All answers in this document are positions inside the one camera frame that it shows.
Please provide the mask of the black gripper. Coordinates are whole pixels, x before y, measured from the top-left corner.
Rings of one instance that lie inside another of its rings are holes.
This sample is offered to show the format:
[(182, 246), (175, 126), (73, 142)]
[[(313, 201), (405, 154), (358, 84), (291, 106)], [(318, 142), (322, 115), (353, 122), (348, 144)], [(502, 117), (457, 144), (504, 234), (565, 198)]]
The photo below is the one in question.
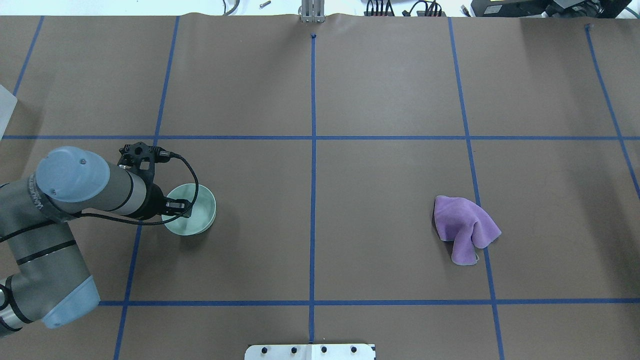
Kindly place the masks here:
[(149, 220), (164, 211), (170, 211), (170, 217), (190, 218), (192, 202), (187, 199), (165, 199), (162, 189), (151, 184), (141, 205), (141, 219)]

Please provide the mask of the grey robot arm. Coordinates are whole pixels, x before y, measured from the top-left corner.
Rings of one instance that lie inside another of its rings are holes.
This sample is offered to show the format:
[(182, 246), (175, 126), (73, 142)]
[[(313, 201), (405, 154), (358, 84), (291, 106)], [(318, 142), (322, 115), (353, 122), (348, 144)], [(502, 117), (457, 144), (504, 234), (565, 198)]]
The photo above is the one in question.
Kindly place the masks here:
[(103, 219), (159, 226), (192, 214), (199, 189), (170, 198), (155, 167), (182, 155), (144, 142), (124, 145), (116, 164), (77, 146), (60, 146), (36, 170), (1, 186), (1, 241), (18, 272), (1, 280), (1, 336), (41, 321), (56, 329), (93, 312), (101, 297), (70, 222)]

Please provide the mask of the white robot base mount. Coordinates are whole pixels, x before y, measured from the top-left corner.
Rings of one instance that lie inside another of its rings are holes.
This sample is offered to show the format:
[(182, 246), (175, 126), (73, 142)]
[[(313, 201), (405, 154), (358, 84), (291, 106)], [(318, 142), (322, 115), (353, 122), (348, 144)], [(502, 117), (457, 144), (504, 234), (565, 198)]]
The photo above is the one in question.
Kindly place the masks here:
[(256, 344), (249, 346), (245, 360), (375, 360), (374, 344)]

